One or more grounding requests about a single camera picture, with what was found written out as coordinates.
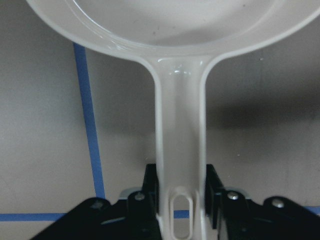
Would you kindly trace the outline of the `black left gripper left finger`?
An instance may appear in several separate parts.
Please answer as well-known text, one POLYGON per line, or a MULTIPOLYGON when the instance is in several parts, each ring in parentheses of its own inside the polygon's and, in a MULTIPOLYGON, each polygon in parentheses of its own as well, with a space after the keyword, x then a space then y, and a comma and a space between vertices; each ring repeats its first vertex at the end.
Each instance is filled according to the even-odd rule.
POLYGON ((36 234, 35 240, 160 240, 159 181, 147 164, 142 188, 115 204, 91 197, 36 234))

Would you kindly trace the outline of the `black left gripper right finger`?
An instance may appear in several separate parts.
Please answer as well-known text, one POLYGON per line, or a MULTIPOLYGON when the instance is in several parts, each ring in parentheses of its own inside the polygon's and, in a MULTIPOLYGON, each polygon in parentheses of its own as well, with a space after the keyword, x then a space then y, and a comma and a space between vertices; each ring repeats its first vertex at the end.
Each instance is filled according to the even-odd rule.
POLYGON ((255 203, 206 166, 205 213, 219 240, 318 240, 320 217, 282 196, 255 203))

